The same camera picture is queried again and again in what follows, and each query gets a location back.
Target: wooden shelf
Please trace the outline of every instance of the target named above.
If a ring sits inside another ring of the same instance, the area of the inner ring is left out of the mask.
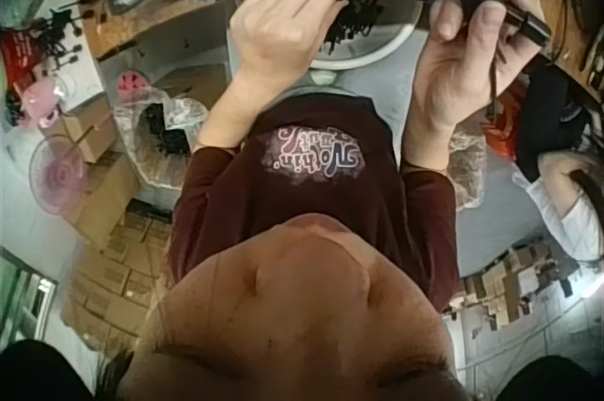
[[[83,23],[92,56],[97,59],[131,42],[150,28],[214,3],[213,0],[144,0],[124,14],[112,15],[106,1],[97,0],[92,6],[81,7],[82,12],[93,9],[96,16],[103,12],[108,16],[103,24],[98,22],[98,17]]]
[[[562,40],[563,35],[563,19],[562,19],[562,0],[540,0],[541,7],[545,14],[545,20],[552,29],[553,36],[550,43],[549,50],[551,53],[556,53]],[[591,45],[591,39],[583,34],[579,29],[575,12],[570,4],[568,6],[568,21],[566,28],[566,38],[564,42],[564,48],[562,55],[557,61],[563,71],[575,79],[585,91],[587,91],[594,99],[601,102],[599,93],[591,88],[588,84],[589,72],[582,72],[581,67],[589,47]]]

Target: pink object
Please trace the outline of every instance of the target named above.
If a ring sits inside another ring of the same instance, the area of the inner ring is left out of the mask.
[[[142,90],[151,85],[142,73],[130,69],[124,71],[117,80],[117,93],[123,101],[133,100]]]
[[[57,95],[56,87],[54,77],[45,77],[30,85],[21,94],[21,103],[29,121],[41,127],[49,127],[57,120],[60,97]]]
[[[38,205],[61,215],[81,197],[87,166],[81,152],[67,137],[42,141],[29,162],[29,187]]]

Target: electric fan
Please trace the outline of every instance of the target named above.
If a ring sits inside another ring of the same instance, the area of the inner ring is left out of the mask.
[[[78,148],[82,140],[52,136],[34,150],[29,162],[29,186],[38,205],[49,214],[68,211],[86,187],[87,166]]]

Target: white plastic bag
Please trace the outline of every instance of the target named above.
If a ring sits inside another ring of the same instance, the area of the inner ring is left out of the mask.
[[[457,211],[478,208],[484,201],[487,142],[477,125],[459,126],[449,145],[449,179],[455,187]]]
[[[171,99],[162,90],[150,88],[113,110],[126,151],[143,180],[156,187],[182,188],[189,158],[166,155],[158,149],[149,130],[144,111],[152,104],[163,104],[166,129],[181,129],[193,151],[199,128],[206,118],[206,108],[192,99]]]

